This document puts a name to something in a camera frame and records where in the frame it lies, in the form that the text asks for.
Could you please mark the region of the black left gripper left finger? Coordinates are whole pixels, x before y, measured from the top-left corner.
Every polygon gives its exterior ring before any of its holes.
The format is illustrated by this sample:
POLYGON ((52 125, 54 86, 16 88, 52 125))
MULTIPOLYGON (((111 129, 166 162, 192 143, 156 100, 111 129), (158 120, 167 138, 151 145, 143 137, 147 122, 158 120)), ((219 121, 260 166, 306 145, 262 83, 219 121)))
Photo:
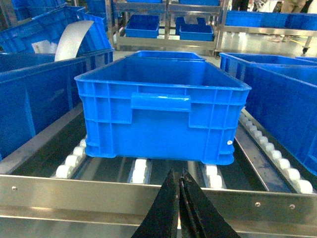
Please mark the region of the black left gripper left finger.
POLYGON ((179 177, 170 169, 133 238, 175 238, 179 218, 179 177))

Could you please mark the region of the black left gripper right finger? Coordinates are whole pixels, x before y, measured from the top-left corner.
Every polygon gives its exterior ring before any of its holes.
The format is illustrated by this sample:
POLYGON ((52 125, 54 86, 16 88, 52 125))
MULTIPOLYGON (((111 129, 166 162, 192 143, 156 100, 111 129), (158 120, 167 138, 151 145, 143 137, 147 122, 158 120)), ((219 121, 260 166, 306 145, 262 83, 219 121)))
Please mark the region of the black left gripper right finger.
POLYGON ((179 212, 183 238, 238 238, 186 170, 179 180, 179 212))

